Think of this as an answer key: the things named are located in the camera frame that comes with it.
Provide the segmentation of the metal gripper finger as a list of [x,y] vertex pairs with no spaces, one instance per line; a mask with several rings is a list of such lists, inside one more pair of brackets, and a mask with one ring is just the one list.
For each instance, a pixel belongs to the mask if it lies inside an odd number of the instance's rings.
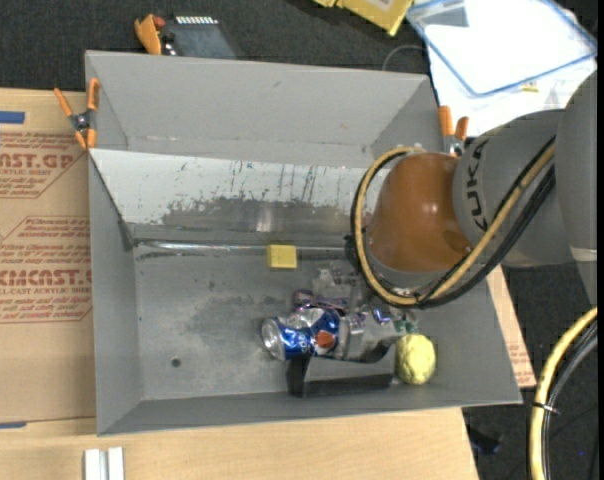
[[362,305],[361,278],[355,273],[323,268],[312,279],[311,303],[338,311],[355,311]]
[[340,319],[338,359],[377,362],[391,346],[391,323],[380,323],[372,314],[354,313]]

